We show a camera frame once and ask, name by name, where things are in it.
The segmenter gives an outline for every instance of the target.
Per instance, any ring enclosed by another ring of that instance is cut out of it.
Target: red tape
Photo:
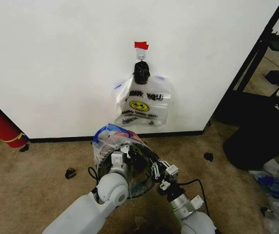
[[[135,41],[135,48],[140,48],[140,49],[147,50],[148,47],[149,47],[149,45],[147,45],[146,41],[143,41],[143,42],[136,42]]]

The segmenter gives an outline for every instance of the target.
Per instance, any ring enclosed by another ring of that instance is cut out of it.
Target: yellow band
[[[14,141],[14,140],[19,140],[22,136],[24,136],[24,134],[23,134],[23,133],[20,133],[17,137],[15,137],[15,138],[12,139],[12,140],[3,140],[3,141],[6,142],[6,143],[9,143],[9,142],[12,142],[12,141]]]

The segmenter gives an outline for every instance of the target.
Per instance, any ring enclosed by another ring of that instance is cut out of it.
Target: black cable
[[[97,175],[97,172],[96,170],[93,168],[93,167],[88,167],[87,171],[89,172],[90,176],[96,180],[96,185],[98,185],[99,183],[99,178],[98,178],[98,175]]]
[[[206,208],[206,213],[209,217],[211,217],[209,215],[209,211],[208,211],[208,206],[207,206],[207,202],[206,202],[206,197],[205,197],[205,193],[204,193],[204,188],[203,188],[203,184],[202,182],[199,180],[199,179],[194,179],[194,180],[191,180],[191,181],[188,181],[188,182],[185,182],[185,183],[177,183],[178,185],[188,185],[188,184],[192,184],[194,182],[199,182],[200,186],[201,186],[201,190],[202,190],[202,195],[203,195],[203,199],[204,199],[204,204],[205,204],[205,208]]]
[[[267,59],[269,62],[271,62],[273,65],[276,65],[279,68],[279,65],[277,65],[275,62],[271,61],[269,58],[267,58],[266,56],[264,56],[265,59]]]

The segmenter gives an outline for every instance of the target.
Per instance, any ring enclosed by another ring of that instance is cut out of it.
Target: floor
[[[266,56],[279,63],[279,54],[269,51]],[[247,91],[270,95],[276,87],[263,76],[272,69],[277,67],[264,58]],[[247,171],[227,161],[222,149],[236,127],[214,119],[211,123],[203,136],[144,141],[179,168],[179,181],[199,178],[203,182],[211,218],[223,234],[262,234],[260,207],[267,205],[267,198]],[[204,159],[206,152],[214,155],[212,162]],[[94,188],[95,181],[87,173],[93,164],[93,149],[86,141],[33,143],[24,153],[0,141],[0,234],[41,233],[75,199]],[[76,168],[77,176],[66,180],[68,167]],[[147,226],[153,230],[150,233],[180,233],[171,206],[156,187],[116,209],[100,233],[149,233]],[[185,190],[189,197],[201,194],[197,184]]]

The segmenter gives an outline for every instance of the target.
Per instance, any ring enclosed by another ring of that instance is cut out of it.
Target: black clip
[[[70,179],[72,177],[75,177],[76,173],[75,173],[75,169],[74,168],[68,168],[65,174],[66,179]]]

